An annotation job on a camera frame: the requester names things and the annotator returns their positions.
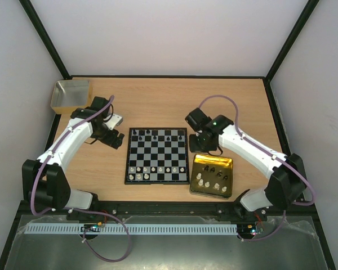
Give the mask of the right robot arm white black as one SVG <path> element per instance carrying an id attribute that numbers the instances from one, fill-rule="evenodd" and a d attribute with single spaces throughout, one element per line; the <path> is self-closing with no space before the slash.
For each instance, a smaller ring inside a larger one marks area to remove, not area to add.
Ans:
<path id="1" fill-rule="evenodd" d="M 189 137 L 191 152 L 209 152 L 228 149 L 252 164 L 268 179 L 265 187 L 242 193 L 235 205 L 235 216 L 247 220 L 254 211 L 273 206 L 286 211 L 306 189 L 306 172 L 302 158 L 270 149 L 239 129 L 234 121 L 219 115 L 214 119 L 200 108 L 186 118 L 194 130 Z"/>

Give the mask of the gold metal tin tray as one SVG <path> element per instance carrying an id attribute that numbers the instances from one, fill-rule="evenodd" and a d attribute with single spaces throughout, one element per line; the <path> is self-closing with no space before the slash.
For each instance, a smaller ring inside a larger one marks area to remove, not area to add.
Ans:
<path id="1" fill-rule="evenodd" d="M 189 191 L 209 197 L 228 199 L 233 192 L 233 159 L 195 154 Z"/>

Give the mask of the black and white chessboard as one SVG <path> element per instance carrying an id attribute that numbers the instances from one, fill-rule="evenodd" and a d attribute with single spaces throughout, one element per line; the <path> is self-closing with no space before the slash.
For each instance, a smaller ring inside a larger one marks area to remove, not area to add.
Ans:
<path id="1" fill-rule="evenodd" d="M 187 129 L 130 128 L 124 183 L 188 185 Z"/>

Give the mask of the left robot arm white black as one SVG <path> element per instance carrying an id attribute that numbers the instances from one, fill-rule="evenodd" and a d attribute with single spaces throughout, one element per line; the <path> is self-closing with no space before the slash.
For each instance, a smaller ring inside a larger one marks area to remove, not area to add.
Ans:
<path id="1" fill-rule="evenodd" d="M 123 118 L 113 112 L 114 96 L 95 97 L 86 108 L 75 109 L 57 140 L 35 160 L 22 165 L 23 196 L 33 215 L 61 209 L 88 210 L 96 194 L 70 187 L 65 172 L 80 147 L 92 138 L 118 149 L 124 135 L 115 127 Z"/>

